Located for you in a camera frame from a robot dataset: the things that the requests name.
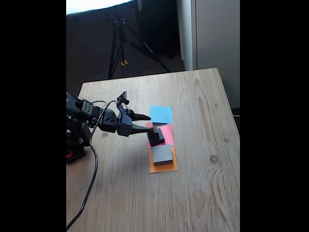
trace sticky note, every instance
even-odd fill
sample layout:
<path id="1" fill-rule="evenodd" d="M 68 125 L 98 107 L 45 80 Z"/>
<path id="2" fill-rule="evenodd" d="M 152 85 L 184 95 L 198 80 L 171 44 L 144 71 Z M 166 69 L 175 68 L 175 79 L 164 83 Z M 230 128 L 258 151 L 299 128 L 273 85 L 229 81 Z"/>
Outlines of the sticky note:
<path id="1" fill-rule="evenodd" d="M 149 123 L 149 124 L 146 123 L 146 127 L 148 128 L 152 127 L 152 123 Z M 160 128 L 162 131 L 165 143 L 159 144 L 157 146 L 164 145 L 164 144 L 169 144 L 170 146 L 174 146 L 174 137 L 173 137 L 173 131 L 172 131 L 171 125 L 168 124 L 164 126 L 159 126 L 158 128 Z"/>
<path id="2" fill-rule="evenodd" d="M 176 160 L 175 147 L 172 147 L 171 150 L 172 150 L 172 154 L 173 154 L 173 163 L 164 164 L 164 165 L 160 165 L 160 166 L 154 165 L 153 151 L 151 149 L 149 150 L 149 166 L 150 166 L 149 172 L 150 173 L 169 172 L 169 171 L 176 171 L 177 170 L 177 160 Z"/>
<path id="3" fill-rule="evenodd" d="M 173 123 L 173 108 L 163 106 L 150 106 L 150 113 L 152 122 L 156 123 Z"/>

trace black cable cord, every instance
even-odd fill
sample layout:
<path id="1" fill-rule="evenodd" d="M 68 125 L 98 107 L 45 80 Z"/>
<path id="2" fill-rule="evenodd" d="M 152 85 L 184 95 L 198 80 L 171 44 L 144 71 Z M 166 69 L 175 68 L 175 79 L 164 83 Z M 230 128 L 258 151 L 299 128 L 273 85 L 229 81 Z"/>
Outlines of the black cable cord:
<path id="1" fill-rule="evenodd" d="M 97 170 L 98 170 L 98 155 L 97 155 L 95 149 L 94 149 L 93 146 L 92 146 L 91 140 L 92 140 L 92 136 L 93 136 L 93 134 L 94 134 L 94 132 L 95 132 L 97 126 L 98 126 L 98 122 L 100 121 L 100 119 L 101 119 L 101 117 L 103 116 L 103 113 L 105 112 L 105 110 L 107 109 L 107 107 L 109 107 L 109 105 L 110 105 L 112 102 L 115 102 L 115 101 L 110 101 L 108 104 L 105 104 L 104 106 L 101 107 L 101 109 L 102 109 L 103 107 L 105 107 L 105 108 L 104 108 L 104 110 L 102 111 L 102 113 L 100 114 L 100 116 L 98 117 L 98 121 L 97 121 L 95 127 L 93 128 L 93 131 L 91 132 L 90 139 L 89 139 L 89 144 L 90 144 L 90 147 L 91 147 L 91 149 L 92 149 L 92 151 L 93 151 L 93 153 L 94 153 L 94 155 L 95 155 L 95 160 L 96 160 L 95 171 L 94 171 L 94 173 L 93 173 L 93 177 L 92 177 L 90 186 L 89 186 L 89 188 L 88 188 L 88 191 L 87 191 L 87 193 L 86 193 L 85 199 L 84 199 L 84 201 L 83 201 L 82 207 L 81 207 L 81 209 L 79 210 L 78 214 L 77 214 L 77 215 L 72 219 L 72 221 L 67 225 L 66 231 L 68 231 L 68 229 L 73 225 L 73 223 L 74 223 L 74 222 L 79 218 L 79 216 L 82 214 L 82 212 L 83 212 L 83 210 L 84 210 L 84 208 L 85 208 L 85 205 L 86 205 L 88 196 L 89 196 L 89 194 L 90 194 L 91 188 L 92 188 L 93 183 L 94 183 L 94 181 L 95 181 L 95 178 L 96 178 L 96 175 L 97 175 Z"/>
<path id="2" fill-rule="evenodd" d="M 96 102 L 104 102 L 104 103 L 106 104 L 106 102 L 105 102 L 105 101 L 93 101 L 92 103 L 96 103 Z"/>

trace orange sticky note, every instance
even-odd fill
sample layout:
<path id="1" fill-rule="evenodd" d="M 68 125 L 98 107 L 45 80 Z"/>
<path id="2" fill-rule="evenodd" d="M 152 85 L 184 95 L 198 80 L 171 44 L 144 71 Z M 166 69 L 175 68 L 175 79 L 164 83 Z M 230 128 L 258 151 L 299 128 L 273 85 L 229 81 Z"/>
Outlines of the orange sticky note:
<path id="1" fill-rule="evenodd" d="M 171 147 L 171 151 L 173 155 L 173 163 L 155 166 L 154 160 L 153 160 L 153 151 L 149 150 L 149 166 L 150 166 L 149 172 L 150 173 L 160 173 L 160 172 L 176 171 L 177 170 L 177 160 L 176 160 L 175 147 Z"/>

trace blue sticky note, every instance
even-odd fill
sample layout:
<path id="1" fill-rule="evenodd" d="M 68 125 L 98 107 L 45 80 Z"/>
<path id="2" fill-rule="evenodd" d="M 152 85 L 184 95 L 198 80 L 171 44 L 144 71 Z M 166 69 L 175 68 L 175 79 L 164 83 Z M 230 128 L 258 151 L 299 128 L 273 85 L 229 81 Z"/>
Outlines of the blue sticky note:
<path id="1" fill-rule="evenodd" d="M 151 121 L 156 123 L 173 123 L 173 108 L 163 106 L 150 106 Z"/>

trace studio light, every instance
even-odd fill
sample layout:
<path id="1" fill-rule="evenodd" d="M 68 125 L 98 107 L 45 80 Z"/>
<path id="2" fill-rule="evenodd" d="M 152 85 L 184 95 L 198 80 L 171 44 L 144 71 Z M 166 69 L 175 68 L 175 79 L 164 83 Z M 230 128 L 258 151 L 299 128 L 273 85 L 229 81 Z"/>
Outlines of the studio light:
<path id="1" fill-rule="evenodd" d="M 79 14 L 86 11 L 104 9 L 133 0 L 66 0 L 67 15 Z"/>

